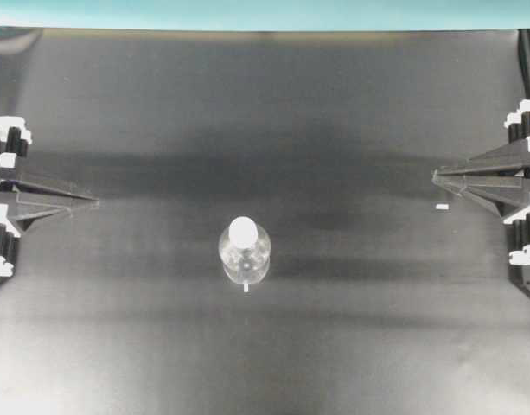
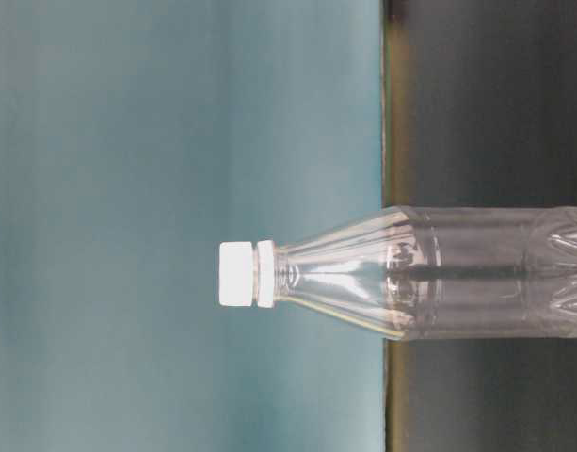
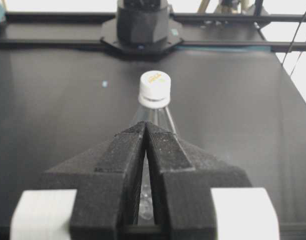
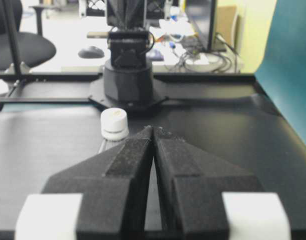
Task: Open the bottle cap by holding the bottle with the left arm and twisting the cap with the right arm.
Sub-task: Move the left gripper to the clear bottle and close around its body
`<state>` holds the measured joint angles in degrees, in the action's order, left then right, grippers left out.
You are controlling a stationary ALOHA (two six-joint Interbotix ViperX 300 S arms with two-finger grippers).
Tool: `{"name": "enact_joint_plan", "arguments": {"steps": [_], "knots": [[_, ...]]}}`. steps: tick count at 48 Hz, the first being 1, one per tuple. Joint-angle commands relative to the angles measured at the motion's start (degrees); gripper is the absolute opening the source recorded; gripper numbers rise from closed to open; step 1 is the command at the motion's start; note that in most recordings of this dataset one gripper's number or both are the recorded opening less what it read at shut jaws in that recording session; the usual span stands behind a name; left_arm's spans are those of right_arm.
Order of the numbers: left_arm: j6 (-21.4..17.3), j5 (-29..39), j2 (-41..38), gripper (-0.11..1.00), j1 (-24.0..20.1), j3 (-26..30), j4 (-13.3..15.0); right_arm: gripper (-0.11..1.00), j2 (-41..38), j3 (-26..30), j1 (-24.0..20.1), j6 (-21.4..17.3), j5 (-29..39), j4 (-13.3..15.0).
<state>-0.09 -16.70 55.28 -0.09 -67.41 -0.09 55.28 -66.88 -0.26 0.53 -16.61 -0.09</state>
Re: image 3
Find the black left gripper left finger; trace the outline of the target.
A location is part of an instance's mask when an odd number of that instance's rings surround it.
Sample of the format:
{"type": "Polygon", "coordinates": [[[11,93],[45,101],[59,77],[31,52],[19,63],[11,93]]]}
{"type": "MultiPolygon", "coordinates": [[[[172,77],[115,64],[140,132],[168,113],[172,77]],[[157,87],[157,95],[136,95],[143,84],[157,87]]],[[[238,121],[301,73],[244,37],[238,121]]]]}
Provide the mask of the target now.
{"type": "Polygon", "coordinates": [[[69,222],[75,240],[116,240],[135,225],[145,156],[144,122],[58,164],[40,177],[40,189],[76,189],[69,222]]]}

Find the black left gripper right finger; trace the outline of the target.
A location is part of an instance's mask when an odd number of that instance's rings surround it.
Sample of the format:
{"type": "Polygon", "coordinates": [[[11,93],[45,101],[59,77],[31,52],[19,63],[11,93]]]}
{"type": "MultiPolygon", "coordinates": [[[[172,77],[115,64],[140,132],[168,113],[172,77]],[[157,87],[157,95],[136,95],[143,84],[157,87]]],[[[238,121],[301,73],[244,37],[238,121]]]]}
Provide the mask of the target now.
{"type": "Polygon", "coordinates": [[[211,188],[249,188],[246,172],[151,122],[145,125],[155,223],[170,240],[214,237],[211,188]]]}

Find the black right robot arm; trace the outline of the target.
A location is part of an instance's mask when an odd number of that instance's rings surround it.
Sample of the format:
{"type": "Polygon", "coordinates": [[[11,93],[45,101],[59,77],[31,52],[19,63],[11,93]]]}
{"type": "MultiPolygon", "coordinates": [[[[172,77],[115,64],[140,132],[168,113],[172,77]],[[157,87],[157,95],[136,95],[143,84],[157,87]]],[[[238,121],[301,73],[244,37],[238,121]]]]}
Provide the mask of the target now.
{"type": "Polygon", "coordinates": [[[100,41],[130,55],[157,55],[181,44],[181,33],[166,0],[119,0],[116,17],[102,25],[100,41]]]}

